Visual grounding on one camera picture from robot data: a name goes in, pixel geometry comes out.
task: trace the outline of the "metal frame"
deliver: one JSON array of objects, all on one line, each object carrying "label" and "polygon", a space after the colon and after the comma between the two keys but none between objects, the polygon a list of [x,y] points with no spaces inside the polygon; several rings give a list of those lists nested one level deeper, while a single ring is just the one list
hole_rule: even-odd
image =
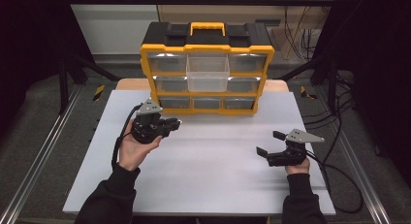
[{"label": "metal frame", "polygon": [[[52,3],[52,4],[61,4],[61,5],[226,5],[226,6],[310,6],[310,7],[333,7],[336,5],[347,5],[352,4],[353,1],[351,0],[40,0],[44,2],[44,4]],[[354,10],[349,16],[352,16],[357,9]],[[332,40],[327,47],[324,54],[315,55],[315,57],[308,63],[302,65],[301,67],[297,68],[295,71],[283,76],[282,80],[289,80],[293,76],[296,76],[303,71],[318,66],[319,63],[323,63],[324,61],[330,60],[332,56],[332,47],[334,47],[335,39],[337,39],[340,33],[344,30],[345,23],[349,20],[349,17],[344,21],[344,24],[336,31],[333,35]],[[51,28],[52,24],[48,26],[48,31],[53,31]],[[57,38],[58,33],[52,32],[50,33]],[[64,52],[64,47],[56,46]],[[65,99],[68,97],[67,93],[67,68],[65,67],[64,59],[67,59],[66,56],[70,55],[61,55],[63,58],[59,65],[59,73],[60,73],[60,93],[62,95],[62,107],[60,110],[60,116],[57,118],[54,127],[51,129],[42,149],[40,150],[35,162],[33,163],[32,167],[30,168],[29,172],[27,173],[23,183],[18,188],[15,196],[13,197],[12,201],[8,205],[7,209],[3,212],[2,216],[0,217],[0,223],[14,223],[17,219],[19,212],[21,211],[26,199],[28,198],[40,172],[45,165],[49,154],[51,153],[54,144],[64,127],[64,124],[70,115],[70,112],[73,109],[74,104],[76,103],[77,97],[79,95],[79,89],[75,90],[74,98],[69,103],[64,103]],[[78,56],[75,56],[75,61],[78,63],[90,66],[87,61],[82,60]],[[117,80],[116,76],[111,75],[95,66],[94,64],[91,65],[91,69],[95,70],[96,72],[102,74],[108,79]],[[348,165],[352,170],[355,180],[361,187],[362,191],[364,192],[364,199],[369,208],[371,216],[373,217],[375,223],[390,223],[390,219],[385,212],[381,202],[377,194],[375,193],[369,179],[367,178],[364,169],[360,162],[358,161],[355,152],[353,151],[352,147],[349,145],[348,140],[345,137],[345,134],[342,132],[341,138],[343,144],[343,153],[348,161]]]}]

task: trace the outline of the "gray carpet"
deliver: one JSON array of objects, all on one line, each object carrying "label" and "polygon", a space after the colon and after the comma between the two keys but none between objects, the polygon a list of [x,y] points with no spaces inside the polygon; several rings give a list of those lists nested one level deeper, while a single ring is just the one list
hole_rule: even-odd
[{"label": "gray carpet", "polygon": [[[70,223],[75,217],[61,210],[67,198],[67,191],[73,184],[79,166],[92,139],[93,129],[98,125],[110,91],[115,82],[87,72],[90,79],[82,88],[79,100],[64,130],[59,137],[47,163],[27,199],[17,223]],[[130,70],[125,66],[117,70],[122,77],[136,78],[142,74],[138,70]],[[308,94],[316,95],[318,88],[312,87],[303,80],[291,80],[289,88],[295,93],[301,115],[316,114],[324,111],[318,99],[302,98],[300,86],[303,84]],[[99,85],[105,85],[99,101],[92,101]],[[0,148],[0,209],[3,210],[14,196],[19,184],[34,161],[37,152],[47,137],[59,109],[58,77],[52,77],[33,85],[27,93],[27,99],[19,111],[10,133],[1,140]],[[304,121],[317,120],[321,116],[304,118]],[[411,223],[411,190],[397,173],[390,159],[376,156],[373,142],[367,134],[360,117],[355,110],[349,109],[343,114],[343,130],[358,157],[365,167],[387,214],[393,223]],[[306,128],[320,124],[307,125]],[[308,132],[324,137],[324,144],[314,144],[314,151],[322,159],[327,153],[334,130],[330,125]],[[339,143],[330,156],[328,163],[335,165],[350,175]],[[354,186],[343,176],[328,170],[332,185],[332,199],[336,206],[346,209],[355,208],[359,203],[359,195]],[[40,218],[23,221],[24,218]],[[368,208],[356,214],[338,212],[336,216],[328,216],[331,223],[374,223]],[[278,216],[272,223],[279,223]]]}]

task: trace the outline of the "plastic drawer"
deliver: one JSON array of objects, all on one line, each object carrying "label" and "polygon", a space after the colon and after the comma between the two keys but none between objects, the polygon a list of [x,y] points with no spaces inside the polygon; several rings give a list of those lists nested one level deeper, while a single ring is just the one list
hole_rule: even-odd
[{"label": "plastic drawer", "polygon": [[230,70],[232,72],[261,72],[266,57],[263,53],[231,53],[229,54]]},{"label": "plastic drawer", "polygon": [[187,57],[189,91],[226,91],[229,74],[227,53],[197,52]]},{"label": "plastic drawer", "polygon": [[158,91],[187,91],[186,77],[153,77]]},{"label": "plastic drawer", "polygon": [[224,109],[228,110],[251,110],[253,109],[254,97],[226,97]]},{"label": "plastic drawer", "polygon": [[153,72],[184,72],[186,53],[151,52],[147,54]]},{"label": "plastic drawer", "polygon": [[194,109],[220,109],[221,97],[193,97]]},{"label": "plastic drawer", "polygon": [[160,96],[158,99],[164,109],[188,109],[190,104],[188,96]]},{"label": "plastic drawer", "polygon": [[260,78],[229,78],[227,90],[232,92],[257,92]]}]

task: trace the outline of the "black cable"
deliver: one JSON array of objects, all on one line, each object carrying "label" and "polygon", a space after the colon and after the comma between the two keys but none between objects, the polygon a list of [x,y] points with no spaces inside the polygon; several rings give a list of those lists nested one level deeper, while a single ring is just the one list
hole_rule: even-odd
[{"label": "black cable", "polygon": [[[353,106],[349,106],[349,107],[345,108],[345,110],[343,110],[341,113],[347,111],[347,110],[348,110],[349,108],[351,108],[351,107],[353,107]],[[329,124],[335,122],[337,119],[338,119],[338,117],[336,116],[333,120],[331,120],[331,121],[329,121],[329,122],[327,122],[327,123],[324,123],[324,124],[319,125],[319,126],[316,126],[316,127],[305,128],[305,129],[306,129],[306,130],[319,129],[319,128],[322,128],[322,127],[324,127],[324,126],[326,126],[326,125],[329,125]]]},{"label": "black cable", "polygon": [[344,90],[351,90],[351,87],[349,87],[348,85],[340,82],[338,79],[337,79],[337,81],[336,81],[336,84],[337,84],[338,86],[342,87]]},{"label": "black cable", "polygon": [[328,13],[329,11],[330,11],[330,9],[328,9],[328,8],[326,8],[326,7],[321,7],[321,9],[322,9],[322,11],[324,12],[324,13]]},{"label": "black cable", "polygon": [[[343,108],[348,101],[344,102],[344,103],[340,106],[340,108]],[[325,117],[323,117],[323,118],[321,118],[321,119],[319,119],[319,120],[314,120],[314,121],[311,121],[311,122],[304,122],[303,124],[304,124],[304,125],[316,124],[316,123],[319,123],[319,122],[321,122],[321,121],[323,121],[323,120],[328,119],[328,118],[331,117],[331,116],[332,116],[332,114],[329,114],[329,115],[327,115],[327,116],[325,116]]]},{"label": "black cable", "polygon": [[352,178],[350,178],[350,176],[348,176],[346,173],[344,173],[342,170],[338,169],[336,166],[333,166],[333,165],[330,165],[330,164],[323,164],[323,166],[324,166],[324,168],[327,168],[327,167],[332,168],[332,169],[336,170],[337,172],[341,173],[346,178],[348,178],[348,180],[350,180],[350,182],[354,185],[354,187],[356,187],[356,189],[357,189],[357,191],[359,192],[359,195],[360,195],[360,204],[356,209],[348,210],[348,209],[340,208],[336,205],[333,205],[334,208],[341,211],[341,212],[350,213],[350,214],[358,213],[359,211],[361,211],[361,209],[363,209],[363,206],[364,206],[364,198],[363,198],[363,192],[361,191],[361,189],[357,185],[357,183]]},{"label": "black cable", "polygon": [[330,116],[332,116],[332,114],[329,114],[329,115],[327,115],[327,116],[325,116],[325,117],[323,117],[323,118],[321,118],[321,119],[319,119],[319,120],[314,120],[314,121],[310,121],[310,122],[304,122],[303,124],[304,124],[304,125],[316,124],[316,123],[319,123],[319,122],[321,122],[321,121],[323,121],[323,120],[328,119]]},{"label": "black cable", "polygon": [[[341,113],[346,112],[348,109],[350,109],[351,107],[354,106],[354,105],[350,105],[349,107],[343,108],[348,102],[351,102],[351,101],[353,101],[353,99],[350,99],[350,100],[344,102],[344,104],[341,105],[341,108],[343,109]],[[319,129],[319,128],[323,127],[323,126],[326,126],[326,125],[328,125],[328,124],[330,124],[330,123],[335,122],[337,119],[338,119],[338,117],[336,116],[333,120],[331,120],[331,121],[329,121],[329,122],[327,122],[327,123],[325,123],[325,124],[322,124],[322,125],[319,125],[319,126],[316,126],[316,127],[309,127],[309,128],[306,128],[306,129],[307,129],[307,130]]]},{"label": "black cable", "polygon": [[293,34],[291,33],[290,27],[288,26],[288,15],[287,15],[287,10],[288,7],[285,6],[284,7],[284,34],[285,37],[287,38],[288,43],[290,43],[291,48],[293,49],[294,53],[298,56],[301,57],[301,55],[298,53],[296,46],[294,45],[294,38],[293,38]]},{"label": "black cable", "polygon": [[336,72],[336,75],[337,75],[338,81],[340,81],[341,83],[347,85],[348,87],[352,87],[352,86],[354,85],[352,82],[350,82],[350,81],[346,80],[345,78],[343,78],[343,77],[338,73],[338,71]]},{"label": "black cable", "polygon": [[337,131],[336,131],[336,134],[335,134],[335,138],[334,138],[334,140],[332,141],[332,146],[330,147],[329,152],[327,153],[326,157],[324,158],[323,163],[326,163],[327,160],[329,159],[330,154],[332,153],[332,150],[333,150],[334,147],[335,147],[336,141],[338,140],[339,133],[341,132],[341,128],[342,128],[342,118],[341,118],[341,113],[340,113],[339,101],[341,100],[341,97],[343,97],[345,94],[348,94],[348,93],[350,93],[350,92],[351,92],[351,91],[345,91],[345,92],[343,92],[341,95],[339,95],[339,97],[337,98],[337,101],[336,101],[336,102],[337,102],[336,112],[337,112],[337,116],[338,116],[338,128],[337,128]]},{"label": "black cable", "polygon": [[122,139],[124,139],[127,135],[131,135],[131,134],[136,133],[136,132],[137,132],[137,130],[130,131],[127,134],[123,135]]},{"label": "black cable", "polygon": [[323,177],[324,177],[324,182],[326,183],[326,188],[329,191],[329,193],[332,193],[332,188],[331,188],[331,184],[330,184],[330,180],[329,180],[329,176],[327,173],[327,167],[332,168],[334,170],[336,170],[337,172],[341,173],[343,176],[345,176],[357,189],[359,196],[360,196],[360,204],[357,208],[355,208],[354,210],[348,210],[345,208],[340,208],[338,206],[336,206],[335,204],[333,204],[334,208],[341,211],[341,212],[345,212],[345,213],[350,213],[350,214],[354,214],[357,213],[359,211],[361,211],[363,209],[364,206],[364,198],[363,198],[363,193],[360,189],[360,187],[357,185],[357,183],[350,177],[348,176],[346,173],[344,173],[342,170],[338,169],[336,166],[330,165],[330,164],[323,164],[318,157],[311,151],[307,150],[307,156],[312,158],[313,160],[315,160],[319,167],[321,172],[323,173]]},{"label": "black cable", "polygon": [[118,150],[120,149],[121,142],[123,141],[124,132],[126,132],[127,125],[130,122],[131,116],[134,114],[136,110],[138,110],[142,105],[138,105],[133,107],[133,109],[130,111],[129,115],[127,116],[126,122],[124,123],[123,129],[121,130],[120,136],[115,140],[115,145],[114,149],[112,151],[112,158],[111,158],[111,167],[114,170],[115,165],[117,164],[117,155],[118,155]]},{"label": "black cable", "polygon": [[307,115],[302,115],[301,117],[302,118],[306,118],[306,117],[315,117],[315,116],[319,116],[319,115],[321,115],[321,114],[323,114],[323,113],[326,113],[327,111],[323,111],[323,112],[320,112],[320,113],[317,113],[317,114],[307,114]]},{"label": "black cable", "polygon": [[311,42],[311,29],[308,29],[308,38],[307,38],[307,60],[310,60],[309,57],[309,44]]}]

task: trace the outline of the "aluminum rail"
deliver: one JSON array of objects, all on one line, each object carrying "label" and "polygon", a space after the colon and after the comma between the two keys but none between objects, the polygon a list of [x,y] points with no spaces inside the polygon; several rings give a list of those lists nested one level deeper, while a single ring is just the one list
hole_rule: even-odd
[{"label": "aluminum rail", "polygon": [[[318,91],[317,94],[319,94],[321,103],[327,110],[328,105],[326,102],[327,96],[325,89],[316,87],[316,90]],[[332,128],[336,133],[338,129],[337,120],[332,122]],[[350,168],[351,173],[353,174],[354,180],[363,193],[365,204],[368,207],[369,213],[374,219],[374,222],[377,224],[390,224],[391,220],[387,212],[385,211],[380,199],[378,198],[378,195],[375,192],[371,181],[366,175],[363,165],[357,158],[353,147],[350,145],[350,142],[348,141],[347,136],[342,129],[339,133],[339,141],[341,143],[341,150],[345,160],[347,161],[347,165]]]},{"label": "aluminum rail", "polygon": [[68,117],[70,116],[73,107],[76,104],[76,101],[79,97],[79,93],[81,92],[81,85],[75,85],[75,88],[70,97],[70,103],[67,109],[60,114],[54,122],[53,127],[51,128],[48,136],[43,143],[42,148],[40,149],[39,153],[37,154],[36,159],[34,160],[33,164],[31,165],[30,170],[26,174],[23,182],[17,189],[14,197],[9,202],[7,208],[3,211],[2,215],[0,216],[0,223],[1,224],[13,224],[16,222],[19,213],[21,212],[28,196],[31,193],[40,173],[46,161],[54,148],[55,143],[58,140],[58,137],[63,130]]},{"label": "aluminum rail", "polygon": [[332,7],[351,4],[349,0],[42,0],[52,4],[81,5],[224,5],[224,6],[309,6]]}]

